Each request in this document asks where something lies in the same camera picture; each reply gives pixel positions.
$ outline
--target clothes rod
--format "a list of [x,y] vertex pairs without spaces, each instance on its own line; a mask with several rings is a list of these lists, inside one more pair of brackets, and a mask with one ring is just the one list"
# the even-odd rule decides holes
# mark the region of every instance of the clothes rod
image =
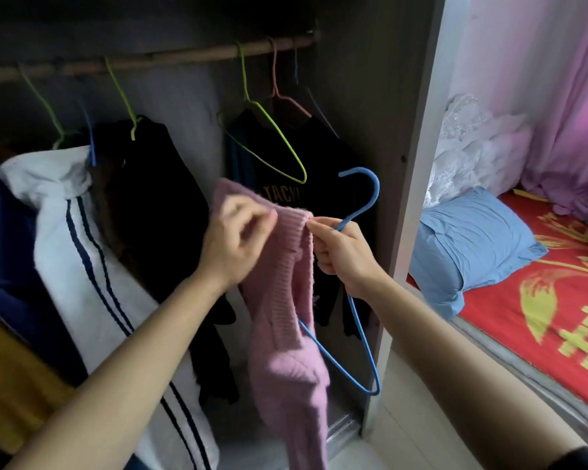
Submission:
[[[308,47],[314,44],[314,35],[291,36],[289,38],[275,38],[277,51],[289,51],[294,48]],[[269,54],[273,52],[268,39],[242,43],[244,57]],[[223,61],[239,57],[236,44],[224,46],[203,47],[197,49],[179,49],[176,51],[161,51],[159,53],[126,54],[109,57],[114,72],[141,70],[159,66],[177,66],[195,62]],[[32,79],[47,79],[57,75],[87,76],[92,74],[107,74],[105,61],[102,56],[94,59],[65,62],[39,62],[37,64],[23,64],[23,70]],[[17,65],[0,66],[0,83],[18,81],[21,78]]]

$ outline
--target hand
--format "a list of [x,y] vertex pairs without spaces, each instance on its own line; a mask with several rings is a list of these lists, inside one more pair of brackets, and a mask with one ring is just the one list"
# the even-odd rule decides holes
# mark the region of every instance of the hand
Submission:
[[248,196],[227,196],[211,216],[196,272],[215,280],[222,293],[239,284],[257,263],[275,224],[274,209]]
[[349,222],[342,231],[334,228],[341,223],[334,217],[314,217],[307,228],[314,235],[314,252],[318,267],[329,275],[337,275],[346,292],[366,300],[369,285],[389,277],[370,250],[356,222]]

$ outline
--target pink sweater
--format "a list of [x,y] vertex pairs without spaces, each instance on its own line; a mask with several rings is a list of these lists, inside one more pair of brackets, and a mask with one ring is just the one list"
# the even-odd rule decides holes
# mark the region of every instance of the pink sweater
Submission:
[[217,210],[229,194],[244,194],[278,213],[276,227],[240,290],[253,319],[248,371],[261,419],[286,444],[290,470],[324,470],[327,464],[329,372],[316,344],[312,311],[312,214],[268,202],[243,186],[220,179]]

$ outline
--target red bedsheet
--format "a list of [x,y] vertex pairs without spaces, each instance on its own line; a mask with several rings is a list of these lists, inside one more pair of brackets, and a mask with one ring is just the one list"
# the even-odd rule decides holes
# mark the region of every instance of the red bedsheet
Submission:
[[549,253],[503,282],[464,294],[461,317],[588,403],[588,227],[545,202],[500,199]]

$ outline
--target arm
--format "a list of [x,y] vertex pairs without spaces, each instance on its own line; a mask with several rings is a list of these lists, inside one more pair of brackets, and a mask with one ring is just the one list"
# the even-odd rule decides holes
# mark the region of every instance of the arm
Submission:
[[[251,221],[253,230],[243,240]],[[205,233],[196,272],[92,373],[7,469],[121,469],[207,312],[251,271],[275,223],[273,210],[248,197],[228,197]]]
[[486,469],[546,469],[584,441],[521,381],[431,308],[395,283],[374,260],[355,223],[316,218],[308,228],[320,268],[366,300]]

